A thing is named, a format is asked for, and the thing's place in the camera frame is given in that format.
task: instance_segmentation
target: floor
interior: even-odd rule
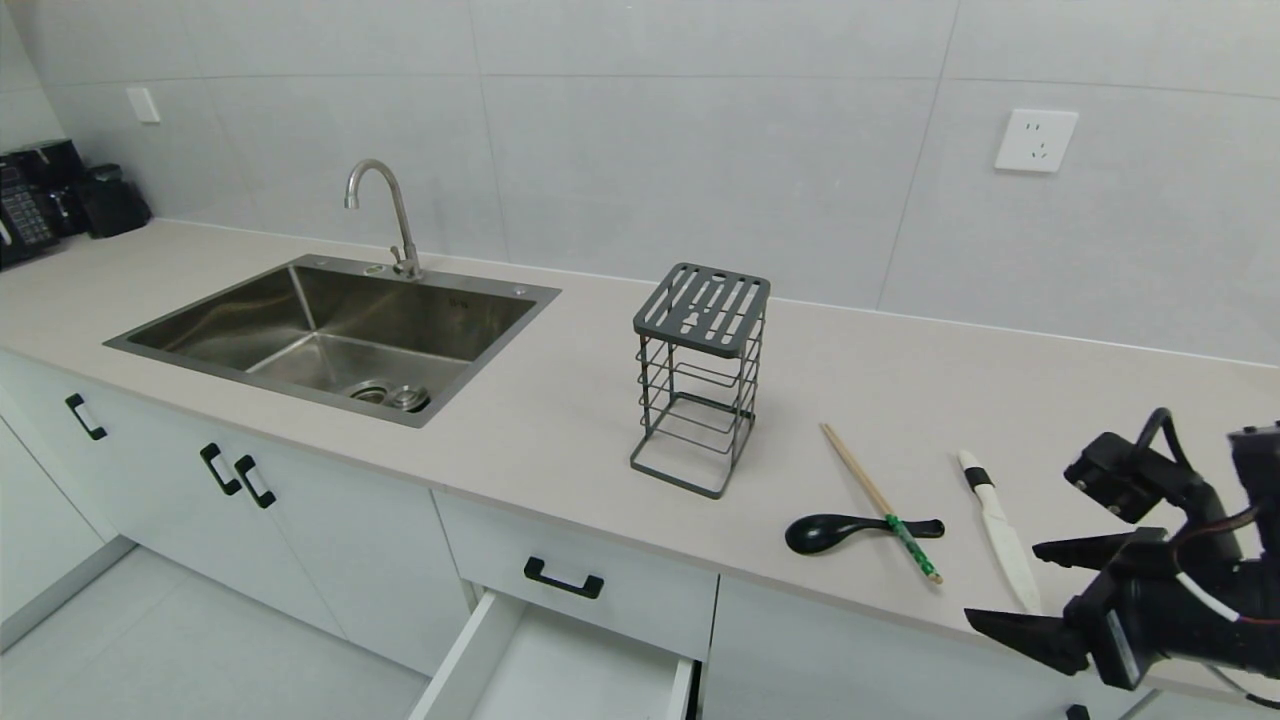
[[[402,720],[425,687],[141,547],[0,655],[4,720]]]

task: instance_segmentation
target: sink drain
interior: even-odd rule
[[[420,413],[430,405],[431,395],[422,386],[403,386],[388,380],[365,380],[343,391],[352,400],[383,405],[404,413]]]
[[[361,383],[347,397],[360,400],[361,402],[381,405],[387,400],[387,388],[378,383]]]

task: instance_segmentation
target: utensil holder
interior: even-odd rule
[[[764,278],[692,263],[667,273],[634,320],[644,437],[631,468],[724,495],[755,427],[768,300]]]

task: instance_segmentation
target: white cabinet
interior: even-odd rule
[[[111,392],[96,396],[95,413],[128,470],[114,486],[97,488],[120,533],[259,602],[342,634],[270,514],[237,478],[233,450],[216,442],[218,425]]]
[[[716,573],[458,497],[438,502],[463,578],[707,660]]]
[[[1270,720],[1276,716],[1274,710],[1260,706],[1228,705],[1188,697],[1178,693],[1161,693],[1133,720]]]
[[[10,421],[14,432],[64,491],[119,484],[122,469],[111,452],[110,436],[102,434],[106,430],[95,416],[97,396],[90,383],[0,352],[0,388],[6,391],[20,415]],[[73,409],[69,404],[79,405]],[[96,507],[83,507],[86,515],[100,511],[109,518],[99,498],[92,492],[88,496]],[[90,505],[82,503],[81,498],[76,502]],[[99,525],[92,516],[88,519]],[[100,534],[113,537],[104,532]]]
[[[705,720],[1059,720],[1075,703],[1116,720],[1140,697],[731,578],[705,687]]]
[[[682,720],[694,662],[494,591],[410,720]]]
[[[134,542],[428,675],[466,624],[429,489],[5,354],[0,383]]]
[[[8,620],[102,544],[0,419],[0,620]]]
[[[434,675],[471,614],[422,486],[280,443],[225,436],[351,642]]]

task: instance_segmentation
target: sink basin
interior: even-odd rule
[[[305,255],[106,346],[420,428],[558,293]]]

